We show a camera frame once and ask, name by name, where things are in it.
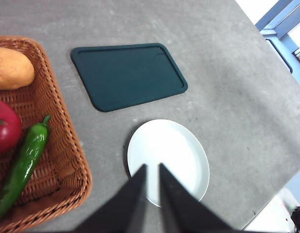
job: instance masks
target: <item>tomato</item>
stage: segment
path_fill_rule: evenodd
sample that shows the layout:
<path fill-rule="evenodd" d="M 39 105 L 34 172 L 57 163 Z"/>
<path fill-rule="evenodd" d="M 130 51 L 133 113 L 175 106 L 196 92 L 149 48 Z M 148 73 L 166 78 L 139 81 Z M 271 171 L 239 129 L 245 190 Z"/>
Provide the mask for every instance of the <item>tomato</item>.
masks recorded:
<path fill-rule="evenodd" d="M 14 147 L 21 136 L 21 120 L 7 103 L 0 101 L 0 153 Z"/>

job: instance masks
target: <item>green pepper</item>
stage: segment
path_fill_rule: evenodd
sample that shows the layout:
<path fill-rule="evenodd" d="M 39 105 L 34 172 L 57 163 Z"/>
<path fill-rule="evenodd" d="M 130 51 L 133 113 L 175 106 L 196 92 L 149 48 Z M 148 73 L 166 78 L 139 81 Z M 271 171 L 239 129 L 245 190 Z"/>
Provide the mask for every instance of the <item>green pepper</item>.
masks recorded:
<path fill-rule="evenodd" d="M 12 207 L 29 181 L 33 170 L 45 148 L 50 115 L 42 123 L 28 130 L 19 155 L 12 165 L 5 184 L 0 191 L 0 218 Z"/>

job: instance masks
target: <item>wicker basket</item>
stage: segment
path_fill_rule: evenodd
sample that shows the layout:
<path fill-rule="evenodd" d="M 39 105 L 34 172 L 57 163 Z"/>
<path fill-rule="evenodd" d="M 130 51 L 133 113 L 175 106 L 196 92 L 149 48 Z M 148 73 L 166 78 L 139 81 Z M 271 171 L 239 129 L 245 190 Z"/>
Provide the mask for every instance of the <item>wicker basket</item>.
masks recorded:
<path fill-rule="evenodd" d="M 0 91 L 0 99 L 20 115 L 23 135 L 47 114 L 49 141 L 14 207 L 0 220 L 0 232 L 20 232 L 79 206 L 91 190 L 91 173 L 53 69 L 44 49 L 23 36 L 0 36 L 0 47 L 25 54 L 34 66 L 30 86 Z M 17 148 L 0 154 L 0 189 Z"/>

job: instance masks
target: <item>gray countertop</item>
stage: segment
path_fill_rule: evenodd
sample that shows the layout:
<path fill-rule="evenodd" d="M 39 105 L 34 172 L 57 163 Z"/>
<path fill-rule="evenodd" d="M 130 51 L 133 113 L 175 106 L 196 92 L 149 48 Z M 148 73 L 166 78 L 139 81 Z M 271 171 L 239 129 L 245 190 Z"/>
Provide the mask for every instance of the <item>gray countertop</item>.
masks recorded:
<path fill-rule="evenodd" d="M 0 0 L 0 34 L 45 48 L 93 175 L 87 201 L 31 232 L 71 230 L 124 184 L 132 133 L 165 118 L 194 133 L 210 164 L 202 202 L 244 227 L 300 169 L 300 87 L 233 0 Z M 159 42 L 188 90 L 102 113 L 71 62 L 75 47 Z M 144 232 L 162 232 L 148 204 Z"/>

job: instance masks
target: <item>oval plate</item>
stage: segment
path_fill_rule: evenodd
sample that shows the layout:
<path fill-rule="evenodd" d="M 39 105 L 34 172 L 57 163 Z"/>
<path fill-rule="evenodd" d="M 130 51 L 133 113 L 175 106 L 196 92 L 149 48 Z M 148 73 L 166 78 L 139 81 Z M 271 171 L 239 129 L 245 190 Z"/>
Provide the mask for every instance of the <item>oval plate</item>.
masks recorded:
<path fill-rule="evenodd" d="M 141 125 L 130 139 L 128 169 L 133 176 L 148 165 L 147 199 L 160 207 L 159 167 L 164 163 L 189 193 L 200 201 L 209 184 L 209 165 L 198 139 L 184 126 L 164 119 Z"/>

